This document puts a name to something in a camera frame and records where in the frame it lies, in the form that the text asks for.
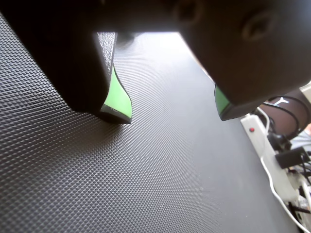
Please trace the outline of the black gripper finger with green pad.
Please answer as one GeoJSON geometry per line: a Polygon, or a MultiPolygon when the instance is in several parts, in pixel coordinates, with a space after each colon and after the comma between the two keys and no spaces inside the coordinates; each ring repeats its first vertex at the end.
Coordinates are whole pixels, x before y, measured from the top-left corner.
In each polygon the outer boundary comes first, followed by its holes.
{"type": "Polygon", "coordinates": [[[99,0],[3,0],[0,11],[74,111],[113,124],[132,121],[132,102],[114,67],[115,32],[93,29],[99,0]]]}
{"type": "Polygon", "coordinates": [[[311,79],[308,0],[178,0],[176,22],[200,64],[244,112],[311,79]]]}

